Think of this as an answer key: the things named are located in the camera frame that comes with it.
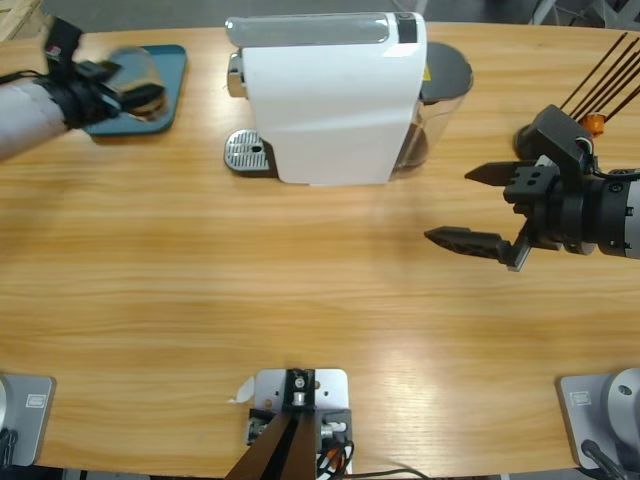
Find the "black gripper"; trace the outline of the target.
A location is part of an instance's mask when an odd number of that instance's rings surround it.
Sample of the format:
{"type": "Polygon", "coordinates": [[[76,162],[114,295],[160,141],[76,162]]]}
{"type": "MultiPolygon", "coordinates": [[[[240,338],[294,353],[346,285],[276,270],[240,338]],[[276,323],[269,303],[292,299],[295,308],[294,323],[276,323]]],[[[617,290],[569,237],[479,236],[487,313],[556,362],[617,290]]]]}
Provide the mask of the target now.
{"type": "Polygon", "coordinates": [[[77,76],[66,79],[47,75],[47,92],[60,108],[68,130],[115,118],[122,109],[159,109],[166,103],[165,88],[154,83],[120,91],[115,100],[111,98],[106,93],[106,82],[121,70],[118,63],[85,60],[75,63],[74,70],[77,76]]]}
{"type": "Polygon", "coordinates": [[[564,176],[555,164],[489,162],[465,179],[504,187],[504,200],[525,218],[516,240],[469,228],[442,226],[424,232],[436,245],[460,255],[492,259],[519,272],[532,249],[564,249],[588,255],[601,244],[603,180],[578,172],[564,176]]]}

